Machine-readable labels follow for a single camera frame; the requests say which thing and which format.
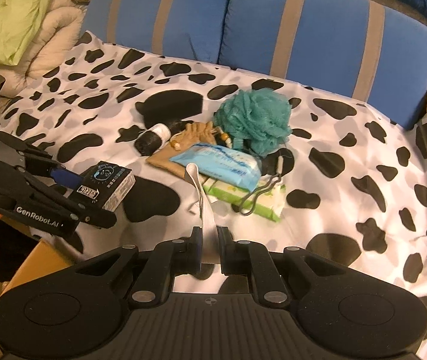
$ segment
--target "teal bath loofah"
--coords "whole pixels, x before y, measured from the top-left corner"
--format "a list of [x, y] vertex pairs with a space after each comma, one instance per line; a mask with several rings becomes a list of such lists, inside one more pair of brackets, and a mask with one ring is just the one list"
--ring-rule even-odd
[[290, 111], [287, 98], [271, 89], [241, 90], [222, 103], [213, 122], [230, 135], [234, 149], [243, 150], [244, 140], [250, 140], [250, 149], [265, 157], [291, 134]]

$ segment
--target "white strap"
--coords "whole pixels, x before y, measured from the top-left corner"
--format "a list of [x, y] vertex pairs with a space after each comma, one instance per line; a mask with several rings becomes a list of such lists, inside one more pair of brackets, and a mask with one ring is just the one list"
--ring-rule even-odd
[[200, 183], [199, 168], [194, 163], [189, 163], [185, 167], [185, 181], [190, 183], [197, 190], [200, 207], [200, 219], [202, 220], [202, 262], [209, 264], [220, 264], [218, 250], [218, 233], [215, 225], [214, 212], [207, 199], [202, 184]]

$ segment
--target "striped cushion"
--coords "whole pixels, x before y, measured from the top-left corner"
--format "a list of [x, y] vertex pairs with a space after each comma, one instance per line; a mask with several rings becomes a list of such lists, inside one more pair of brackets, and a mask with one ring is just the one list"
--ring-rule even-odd
[[92, 0], [82, 29], [151, 53], [216, 63], [228, 0]]
[[369, 0], [230, 0], [219, 63], [369, 102], [409, 128], [427, 90], [427, 27]]

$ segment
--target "blue wipes packet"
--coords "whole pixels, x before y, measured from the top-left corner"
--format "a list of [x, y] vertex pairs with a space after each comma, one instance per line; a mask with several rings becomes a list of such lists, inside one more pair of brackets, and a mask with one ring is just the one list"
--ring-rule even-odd
[[199, 172], [252, 192], [260, 180], [257, 160], [250, 154], [228, 147], [197, 143], [170, 161], [183, 165], [193, 162]]

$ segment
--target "cow print sheet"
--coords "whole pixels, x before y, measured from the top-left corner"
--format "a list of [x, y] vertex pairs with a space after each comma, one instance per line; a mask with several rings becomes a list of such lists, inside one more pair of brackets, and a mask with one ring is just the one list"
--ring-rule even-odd
[[[0, 130], [28, 139], [77, 173], [103, 160], [128, 166], [138, 177], [114, 228], [83, 223], [71, 242], [76, 249], [50, 238], [57, 247], [78, 258], [122, 244], [150, 250], [188, 236], [200, 221], [191, 211], [194, 188], [148, 166], [134, 149], [144, 127], [137, 109], [152, 97], [164, 99], [159, 93], [191, 91], [203, 97], [203, 112], [193, 120], [207, 121], [239, 89], [265, 87], [286, 95], [292, 106], [292, 135], [263, 166], [263, 173], [273, 174], [276, 157], [285, 157], [282, 221], [243, 217], [215, 202], [217, 224], [228, 226], [234, 239], [261, 242], [271, 251], [306, 248], [406, 288], [427, 307], [427, 116], [404, 131], [368, 104], [251, 72], [105, 44], [87, 32], [64, 64], [10, 101]], [[201, 278], [210, 272], [206, 268]], [[216, 266], [209, 280], [181, 276], [175, 289], [238, 291], [238, 285], [241, 280], [225, 280]], [[418, 354], [427, 360], [427, 337]]]

